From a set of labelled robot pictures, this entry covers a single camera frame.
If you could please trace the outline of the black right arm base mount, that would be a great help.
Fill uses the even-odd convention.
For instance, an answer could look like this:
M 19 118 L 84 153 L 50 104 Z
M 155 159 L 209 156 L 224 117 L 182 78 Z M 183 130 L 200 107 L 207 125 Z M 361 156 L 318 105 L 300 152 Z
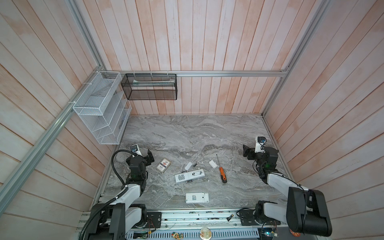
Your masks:
M 237 211 L 236 214 L 239 217 L 242 226 L 261 226 L 262 225 L 256 221 L 254 216 L 254 210 L 252 209 L 240 209 Z

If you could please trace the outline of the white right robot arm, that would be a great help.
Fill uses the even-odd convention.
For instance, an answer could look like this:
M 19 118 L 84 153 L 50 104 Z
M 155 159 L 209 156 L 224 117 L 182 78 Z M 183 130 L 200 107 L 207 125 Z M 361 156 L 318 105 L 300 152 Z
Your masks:
M 291 231 L 300 234 L 329 237 L 333 228 L 321 191 L 308 189 L 284 176 L 276 169 L 279 151 L 257 143 L 255 148 L 243 145 L 243 157 L 254 161 L 254 170 L 270 187 L 287 197 L 287 205 L 258 201 L 254 210 L 257 223 L 281 222 Z

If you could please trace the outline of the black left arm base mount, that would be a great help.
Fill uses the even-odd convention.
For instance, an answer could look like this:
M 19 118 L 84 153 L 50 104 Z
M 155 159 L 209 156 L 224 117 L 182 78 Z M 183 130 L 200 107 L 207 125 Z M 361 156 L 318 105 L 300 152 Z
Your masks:
M 147 212 L 145 229 L 158 229 L 162 224 L 161 212 Z

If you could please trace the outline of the white battery cover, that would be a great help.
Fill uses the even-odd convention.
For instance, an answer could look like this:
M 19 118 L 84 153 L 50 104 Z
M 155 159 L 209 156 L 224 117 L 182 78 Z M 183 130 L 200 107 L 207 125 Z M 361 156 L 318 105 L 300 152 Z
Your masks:
M 189 163 L 185 166 L 185 170 L 188 171 L 188 170 L 191 168 L 192 165 L 193 165 L 192 162 L 189 162 Z

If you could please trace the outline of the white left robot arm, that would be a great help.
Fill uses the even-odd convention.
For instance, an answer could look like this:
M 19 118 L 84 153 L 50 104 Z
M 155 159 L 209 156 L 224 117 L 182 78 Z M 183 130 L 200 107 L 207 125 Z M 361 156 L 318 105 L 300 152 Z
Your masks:
M 131 154 L 126 159 L 131 171 L 126 180 L 118 174 L 114 165 L 116 155 L 121 152 Z M 91 215 L 79 233 L 79 240 L 124 240 L 135 225 L 147 225 L 146 206 L 134 204 L 134 201 L 144 193 L 148 179 L 146 167 L 154 161 L 152 152 L 148 150 L 143 156 L 138 145 L 113 153 L 111 167 L 122 183 L 122 190 L 107 202 L 91 208 Z

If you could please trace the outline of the white slim remote control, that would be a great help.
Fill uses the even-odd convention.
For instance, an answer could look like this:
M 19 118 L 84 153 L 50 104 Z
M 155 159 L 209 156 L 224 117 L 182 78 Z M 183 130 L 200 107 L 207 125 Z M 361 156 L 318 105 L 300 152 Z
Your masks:
M 188 181 L 193 181 L 195 179 L 204 178 L 206 176 L 203 169 L 194 170 L 191 172 L 184 172 L 178 175 L 175 175 L 176 183 L 183 183 Z

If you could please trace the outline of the orange black screwdriver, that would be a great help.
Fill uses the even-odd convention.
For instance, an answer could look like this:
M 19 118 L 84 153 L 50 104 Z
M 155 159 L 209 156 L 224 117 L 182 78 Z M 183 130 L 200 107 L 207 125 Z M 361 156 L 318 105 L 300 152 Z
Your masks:
M 219 166 L 219 170 L 220 170 L 220 174 L 221 174 L 221 180 L 222 180 L 222 182 L 224 184 L 226 184 L 228 181 L 227 181 L 227 177 L 226 177 L 225 171 L 224 171 L 223 167 L 220 164 L 218 155 L 216 155 L 216 157 L 217 157 L 218 166 Z

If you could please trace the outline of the white wide remote cover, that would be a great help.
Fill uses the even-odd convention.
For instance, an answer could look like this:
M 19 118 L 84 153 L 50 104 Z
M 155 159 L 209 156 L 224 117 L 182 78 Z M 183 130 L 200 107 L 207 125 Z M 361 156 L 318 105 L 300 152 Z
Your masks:
M 213 168 L 213 169 L 216 169 L 218 167 L 218 165 L 213 161 L 209 161 L 209 165 Z

